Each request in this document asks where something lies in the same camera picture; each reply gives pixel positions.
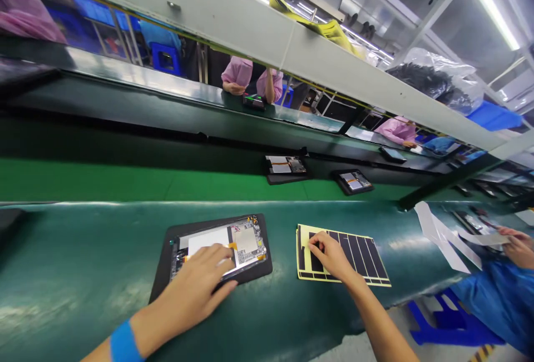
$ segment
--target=yellow black warning tape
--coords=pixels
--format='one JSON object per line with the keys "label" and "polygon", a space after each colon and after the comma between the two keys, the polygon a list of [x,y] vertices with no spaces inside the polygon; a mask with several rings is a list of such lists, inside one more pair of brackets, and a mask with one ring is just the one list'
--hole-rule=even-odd
{"label": "yellow black warning tape", "polygon": [[[118,11],[121,11],[122,13],[125,13],[125,14],[127,14],[127,15],[131,15],[131,16],[134,16],[135,18],[140,19],[140,20],[149,22],[149,23],[151,23],[151,24],[155,24],[156,26],[159,26],[159,27],[164,28],[164,29],[166,29],[166,30],[172,31],[172,32],[174,32],[174,33],[176,33],[176,34],[178,34],[178,35],[180,35],[180,36],[185,37],[185,38],[189,38],[189,39],[192,39],[192,40],[194,40],[194,41],[197,41],[197,42],[206,44],[206,45],[210,46],[210,47],[211,47],[212,49],[214,49],[214,50],[217,50],[217,51],[220,51],[220,52],[224,52],[224,53],[227,53],[227,54],[229,54],[229,55],[233,55],[233,56],[245,57],[245,58],[247,58],[247,59],[252,60],[253,62],[259,63],[260,65],[263,65],[263,66],[266,66],[266,67],[269,66],[269,67],[272,67],[272,68],[276,68],[276,66],[266,65],[266,64],[265,64],[264,62],[262,62],[262,61],[258,61],[258,60],[254,59],[254,58],[251,58],[250,56],[241,54],[241,53],[239,53],[239,52],[235,52],[235,51],[233,51],[233,50],[231,50],[231,49],[229,49],[229,48],[226,48],[226,47],[221,46],[221,45],[218,45],[218,44],[216,44],[216,43],[214,43],[214,42],[212,42],[212,41],[209,41],[208,39],[204,39],[204,38],[199,37],[199,36],[196,36],[196,35],[194,35],[194,34],[187,33],[187,32],[184,32],[184,31],[180,31],[180,30],[177,30],[177,29],[174,29],[174,28],[169,27],[169,26],[166,26],[166,25],[164,25],[164,24],[159,24],[158,22],[156,22],[156,21],[154,21],[154,20],[147,19],[146,17],[141,16],[141,15],[139,15],[138,13],[136,13],[136,12],[134,12],[134,11],[126,10],[126,9],[124,9],[123,7],[118,6],[118,5],[115,5],[115,4],[112,4],[112,3],[110,3],[110,2],[108,2],[108,1],[106,1],[106,0],[93,0],[93,1],[95,1],[95,2],[99,2],[99,3],[103,3],[103,4],[106,5],[107,7],[110,7],[110,8],[113,8],[113,9],[117,9]],[[315,88],[317,88],[317,89],[319,89],[319,90],[321,90],[321,91],[326,92],[327,94],[330,94],[330,95],[332,95],[332,96],[335,96],[335,97],[344,99],[344,100],[346,100],[346,101],[355,103],[356,105],[362,106],[362,107],[364,107],[365,109],[373,110],[373,106],[366,105],[366,104],[364,104],[364,103],[358,102],[357,100],[355,100],[355,99],[353,99],[353,98],[349,98],[349,97],[346,97],[346,96],[343,96],[343,95],[339,95],[339,94],[335,93],[335,92],[332,91],[332,90],[329,90],[329,89],[327,89],[327,88],[325,88],[325,87],[322,87],[322,86],[320,86],[320,85],[318,85],[318,84],[314,84],[314,83],[312,83],[312,82],[310,82],[310,81],[308,81],[308,80],[305,80],[305,79],[303,79],[303,78],[301,78],[301,77],[298,77],[298,76],[296,76],[296,75],[294,75],[294,74],[292,74],[292,73],[290,73],[290,72],[288,72],[288,71],[283,70],[283,72],[284,72],[285,74],[287,74],[288,76],[293,77],[293,78],[296,78],[297,80],[302,81],[302,82],[304,82],[304,83],[306,83],[306,84],[309,84],[309,85],[311,85],[311,86],[313,86],[313,87],[315,87]],[[393,117],[395,117],[395,116],[390,116],[390,115],[385,114],[385,113],[383,113],[383,114],[384,114],[384,116],[389,117],[389,118],[393,118]],[[415,124],[415,123],[411,123],[411,124],[412,124],[413,126],[415,126],[416,128],[418,128],[418,129],[425,130],[425,131],[427,131],[427,132],[430,132],[430,133],[432,133],[432,134],[437,135],[438,137],[445,136],[445,134],[440,133],[440,132],[435,131],[435,130],[432,130],[432,129],[428,128],[428,127],[418,126],[418,125]],[[458,143],[460,143],[460,144],[462,144],[462,145],[470,146],[469,144],[464,143],[464,142],[462,142],[462,141],[460,141],[460,140],[456,140],[456,142],[458,142]]]}
{"label": "yellow black warning tape", "polygon": [[491,344],[483,345],[473,355],[469,362],[484,362],[487,361],[491,354],[495,351],[495,346]]}

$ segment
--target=blue plastic stool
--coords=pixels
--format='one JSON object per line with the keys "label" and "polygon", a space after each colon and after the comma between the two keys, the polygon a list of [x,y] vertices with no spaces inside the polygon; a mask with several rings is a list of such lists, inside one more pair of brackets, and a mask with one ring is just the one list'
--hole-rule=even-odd
{"label": "blue plastic stool", "polygon": [[[154,62],[154,69],[163,71],[165,73],[170,73],[175,76],[179,76],[181,74],[180,71],[180,59],[178,57],[178,52],[176,51],[176,48],[171,48],[162,44],[158,44],[156,42],[151,42],[150,47],[152,48],[152,60]],[[160,53],[166,53],[169,55],[172,59],[172,68],[168,68],[161,65],[160,62]]]}
{"label": "blue plastic stool", "polygon": [[[275,102],[275,105],[279,105],[280,106],[282,104],[282,100],[284,99],[285,89],[286,89],[286,85],[284,84],[284,85],[282,85],[282,96],[280,97],[279,100],[277,100]],[[290,108],[292,102],[293,102],[293,89],[291,87],[289,87],[288,93],[285,96],[284,105],[282,105],[282,106],[284,106],[286,108]]]}
{"label": "blue plastic stool", "polygon": [[[449,308],[445,299],[443,299],[443,295],[447,296],[458,310]],[[408,304],[420,328],[420,331],[410,331],[417,344],[431,343],[463,346],[505,344],[500,337],[484,326],[480,320],[468,314],[460,306],[458,297],[456,297],[451,289],[447,289],[435,297],[443,308],[443,311],[434,312],[438,328],[434,328],[428,324],[414,301]]]}

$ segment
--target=reflective surface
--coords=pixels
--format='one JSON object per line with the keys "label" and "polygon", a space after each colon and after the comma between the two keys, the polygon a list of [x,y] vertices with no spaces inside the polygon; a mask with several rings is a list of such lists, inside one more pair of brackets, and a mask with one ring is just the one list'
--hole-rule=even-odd
{"label": "reflective surface", "polygon": [[[156,91],[162,95],[227,108],[248,115],[287,121],[316,130],[333,133],[338,132],[343,125],[342,122],[336,120],[277,105],[270,105],[265,112],[253,111],[243,107],[240,97],[235,97],[228,93],[223,96],[223,91],[220,88],[60,44],[35,42],[31,39],[23,38],[0,37],[0,52],[9,57],[44,63],[65,71],[80,73],[84,76],[123,83]],[[357,140],[404,150],[404,147],[379,134],[354,126],[350,128],[347,134]],[[433,154],[428,152],[424,152],[423,155],[434,157]]]}

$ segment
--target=overhead shelf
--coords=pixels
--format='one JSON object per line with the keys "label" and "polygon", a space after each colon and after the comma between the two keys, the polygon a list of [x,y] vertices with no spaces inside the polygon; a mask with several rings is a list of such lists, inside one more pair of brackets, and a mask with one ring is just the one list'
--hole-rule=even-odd
{"label": "overhead shelf", "polygon": [[490,151],[505,141],[256,0],[106,0]]}

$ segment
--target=blue uniform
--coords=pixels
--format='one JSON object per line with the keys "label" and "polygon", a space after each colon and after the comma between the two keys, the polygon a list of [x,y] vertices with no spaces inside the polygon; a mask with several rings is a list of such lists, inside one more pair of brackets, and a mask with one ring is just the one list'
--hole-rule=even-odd
{"label": "blue uniform", "polygon": [[491,261],[451,289],[490,330],[534,359],[534,270]]}

